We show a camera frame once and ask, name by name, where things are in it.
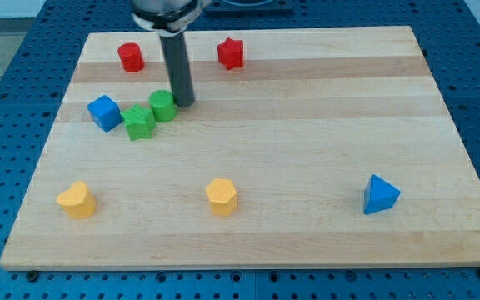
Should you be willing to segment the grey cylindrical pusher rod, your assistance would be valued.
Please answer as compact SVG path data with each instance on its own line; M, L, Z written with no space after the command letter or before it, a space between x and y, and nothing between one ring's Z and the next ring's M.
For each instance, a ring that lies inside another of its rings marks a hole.
M194 104L195 94L184 32L160 37L160 42L174 102L188 108Z

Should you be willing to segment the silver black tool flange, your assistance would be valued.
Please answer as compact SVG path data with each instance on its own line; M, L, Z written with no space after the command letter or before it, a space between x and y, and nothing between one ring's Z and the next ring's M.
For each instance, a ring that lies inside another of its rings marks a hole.
M147 31L178 33L194 22L212 0L131 0L134 22Z

